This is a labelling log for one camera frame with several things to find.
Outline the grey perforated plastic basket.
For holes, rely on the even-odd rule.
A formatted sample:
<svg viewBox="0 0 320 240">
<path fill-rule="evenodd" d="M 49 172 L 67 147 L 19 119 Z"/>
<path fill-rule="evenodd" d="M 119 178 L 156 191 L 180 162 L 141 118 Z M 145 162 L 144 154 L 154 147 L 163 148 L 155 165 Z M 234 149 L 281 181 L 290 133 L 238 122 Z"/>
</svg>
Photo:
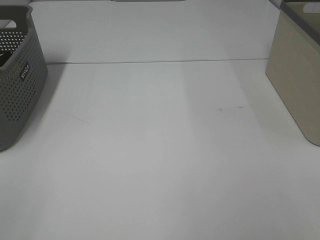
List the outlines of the grey perforated plastic basket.
<svg viewBox="0 0 320 240">
<path fill-rule="evenodd" d="M 27 124 L 43 91 L 48 68 L 28 5 L 1 5 L 0 149 L 10 148 Z"/>
</svg>

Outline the beige basket with grey rim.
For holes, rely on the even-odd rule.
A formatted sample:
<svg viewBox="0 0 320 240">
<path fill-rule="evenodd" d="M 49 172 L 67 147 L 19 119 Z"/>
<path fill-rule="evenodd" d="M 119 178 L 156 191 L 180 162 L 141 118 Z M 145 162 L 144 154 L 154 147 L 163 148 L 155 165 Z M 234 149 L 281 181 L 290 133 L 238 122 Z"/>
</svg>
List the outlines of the beige basket with grey rim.
<svg viewBox="0 0 320 240">
<path fill-rule="evenodd" d="M 320 2 L 283 0 L 266 75 L 303 136 L 320 144 Z"/>
</svg>

